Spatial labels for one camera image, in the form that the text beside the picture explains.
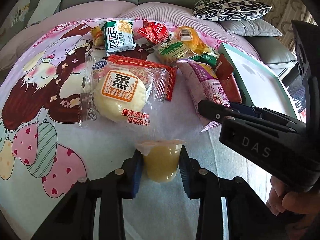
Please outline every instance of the purple label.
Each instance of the purple label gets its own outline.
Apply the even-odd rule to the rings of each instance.
[[[212,75],[210,75],[209,72],[206,71],[201,65],[191,62],[188,62],[188,64],[193,68],[200,82],[212,79],[217,80],[217,78],[214,78]]]

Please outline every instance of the red oval logo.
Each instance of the red oval logo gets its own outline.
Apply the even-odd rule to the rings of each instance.
[[[222,99],[216,93],[213,93],[212,98],[215,103],[222,105]]]

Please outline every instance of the human hand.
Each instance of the human hand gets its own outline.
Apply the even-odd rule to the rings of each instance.
[[[271,185],[272,189],[266,205],[274,215],[277,216],[286,210],[307,214],[297,223],[286,227],[289,239],[299,240],[320,212],[320,191],[312,189],[304,193],[292,191],[287,193],[285,184],[274,176],[271,177]]]

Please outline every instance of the jelly cup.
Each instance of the jelly cup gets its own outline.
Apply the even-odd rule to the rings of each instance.
[[[169,182],[177,175],[182,140],[145,141],[137,144],[143,154],[148,177],[155,182]]]

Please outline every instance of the blue oval logo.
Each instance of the blue oval logo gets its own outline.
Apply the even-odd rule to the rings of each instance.
[[[108,64],[108,62],[106,62],[106,61],[98,61],[93,64],[92,69],[99,69],[99,68],[104,67],[107,64]]]

